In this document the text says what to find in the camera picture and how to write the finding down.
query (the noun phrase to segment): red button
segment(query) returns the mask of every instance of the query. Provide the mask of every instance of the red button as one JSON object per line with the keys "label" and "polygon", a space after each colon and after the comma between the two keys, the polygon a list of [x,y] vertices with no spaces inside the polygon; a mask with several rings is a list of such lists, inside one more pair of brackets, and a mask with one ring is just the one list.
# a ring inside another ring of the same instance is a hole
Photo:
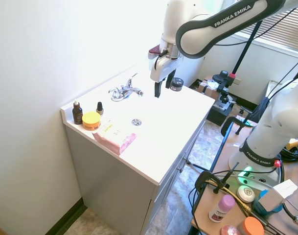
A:
{"label": "red button", "polygon": [[280,162],[280,160],[275,160],[275,162],[274,162],[274,167],[276,167],[276,168],[280,168],[280,167],[281,167],[281,162]]}

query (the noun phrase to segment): green led light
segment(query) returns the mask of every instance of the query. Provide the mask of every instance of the green led light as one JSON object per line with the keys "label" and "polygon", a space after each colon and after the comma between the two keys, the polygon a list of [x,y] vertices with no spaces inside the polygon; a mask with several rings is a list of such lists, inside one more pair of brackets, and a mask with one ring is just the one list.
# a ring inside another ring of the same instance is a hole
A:
{"label": "green led light", "polygon": [[239,173],[239,176],[244,176],[246,174],[246,171],[252,171],[252,167],[251,166],[246,167],[246,169],[244,169],[244,171],[241,171]]}

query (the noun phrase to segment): yellow jar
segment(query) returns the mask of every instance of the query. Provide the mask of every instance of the yellow jar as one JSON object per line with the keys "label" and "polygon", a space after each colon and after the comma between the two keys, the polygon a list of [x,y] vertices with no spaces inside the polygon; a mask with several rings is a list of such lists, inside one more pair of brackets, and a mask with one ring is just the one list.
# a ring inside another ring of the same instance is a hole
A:
{"label": "yellow jar", "polygon": [[82,124],[87,131],[95,131],[101,125],[101,116],[97,112],[89,112],[82,116]]}

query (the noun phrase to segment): window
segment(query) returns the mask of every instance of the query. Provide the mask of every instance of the window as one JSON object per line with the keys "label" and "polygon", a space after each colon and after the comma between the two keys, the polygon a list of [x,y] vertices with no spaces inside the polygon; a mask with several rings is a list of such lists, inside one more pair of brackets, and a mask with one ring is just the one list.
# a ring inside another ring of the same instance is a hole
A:
{"label": "window", "polygon": [[[264,19],[256,35],[260,35],[261,33],[265,32],[288,12],[289,11]],[[255,24],[245,28],[241,32],[250,35],[254,27]],[[298,51],[298,8],[260,38]]]}

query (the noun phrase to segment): faucet handle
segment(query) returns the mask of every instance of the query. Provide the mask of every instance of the faucet handle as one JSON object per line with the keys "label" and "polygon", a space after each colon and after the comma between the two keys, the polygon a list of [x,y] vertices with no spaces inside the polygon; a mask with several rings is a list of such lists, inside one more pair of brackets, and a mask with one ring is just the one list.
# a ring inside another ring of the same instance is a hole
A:
{"label": "faucet handle", "polygon": [[143,95],[144,95],[144,92],[141,91],[141,90],[139,90],[139,91],[137,92],[137,95],[138,95],[138,96],[143,96]]}
{"label": "faucet handle", "polygon": [[113,98],[120,98],[120,92],[119,89],[117,87],[110,89],[109,93],[113,92],[112,97]]}
{"label": "faucet handle", "polygon": [[132,87],[132,80],[134,78],[134,76],[136,76],[138,73],[136,72],[131,78],[128,79],[127,83],[126,83],[126,87]]}

